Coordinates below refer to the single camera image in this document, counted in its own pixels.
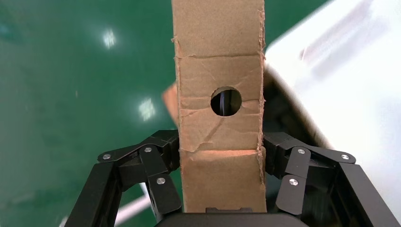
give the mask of brown cardboard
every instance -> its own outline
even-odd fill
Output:
[[[178,125],[186,212],[265,212],[263,0],[172,0]],[[240,92],[239,111],[210,107],[216,90]]]

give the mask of silver screw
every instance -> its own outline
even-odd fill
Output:
[[[296,179],[290,179],[289,183],[293,186],[297,186],[298,185],[298,181]]]
[[[164,184],[166,180],[163,177],[160,177],[156,180],[157,184]]]

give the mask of black metal bracket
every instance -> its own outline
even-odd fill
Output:
[[[309,146],[285,133],[265,133],[266,172],[282,179],[278,212],[302,214],[305,187],[325,191],[342,226],[400,227],[349,153]]]
[[[282,179],[276,214],[213,208],[203,214],[182,213],[168,175],[180,166],[178,131],[172,130],[158,131],[140,144],[99,155],[66,227],[114,226],[122,192],[138,183],[146,183],[160,227],[264,226],[266,222],[272,227],[306,227],[299,218],[307,186],[332,198],[344,227],[401,227],[351,154],[309,146],[285,133],[265,133],[263,145],[266,172]]]
[[[181,212],[171,177],[179,167],[178,131],[158,131],[142,143],[99,155],[66,227],[114,226],[122,192],[146,183],[157,221]]]

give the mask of green epoxy floor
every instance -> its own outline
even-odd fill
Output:
[[[324,2],[266,0],[266,43]],[[0,0],[1,227],[58,227],[99,153],[175,128],[172,37],[170,1]]]

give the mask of hole in cardboard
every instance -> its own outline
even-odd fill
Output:
[[[219,116],[232,116],[241,107],[241,94],[233,87],[221,87],[212,94],[210,106]]]

